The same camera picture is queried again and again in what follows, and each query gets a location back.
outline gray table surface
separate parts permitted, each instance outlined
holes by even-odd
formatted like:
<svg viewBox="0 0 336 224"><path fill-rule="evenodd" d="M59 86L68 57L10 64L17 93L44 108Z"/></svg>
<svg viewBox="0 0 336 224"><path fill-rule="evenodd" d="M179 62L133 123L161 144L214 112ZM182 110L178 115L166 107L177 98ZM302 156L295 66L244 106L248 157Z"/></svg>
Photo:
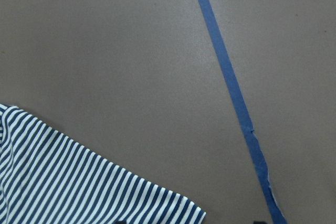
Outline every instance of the gray table surface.
<svg viewBox="0 0 336 224"><path fill-rule="evenodd" d="M210 0L289 223L336 219L335 0ZM197 0L0 0L0 102L196 202L271 222Z"/></svg>

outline tape strip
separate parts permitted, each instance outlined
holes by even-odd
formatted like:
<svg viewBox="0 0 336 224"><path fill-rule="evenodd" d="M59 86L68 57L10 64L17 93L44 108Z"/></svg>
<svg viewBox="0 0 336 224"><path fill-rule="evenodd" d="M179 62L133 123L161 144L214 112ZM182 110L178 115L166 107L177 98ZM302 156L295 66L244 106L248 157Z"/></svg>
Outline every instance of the tape strip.
<svg viewBox="0 0 336 224"><path fill-rule="evenodd" d="M259 142L254 134L254 128L246 104L239 88L239 84L232 68L227 50L224 45L221 32L213 13L209 0L198 0L202 9L202 13L208 28L211 41L216 51L220 68L228 87L233 106L240 123L241 130L244 134L246 144L248 146L258 179L264 193L264 197L272 216L274 224L287 224L281 210L279 209L276 200L272 193L272 188L269 182L268 168L264 155L260 149Z"/></svg>

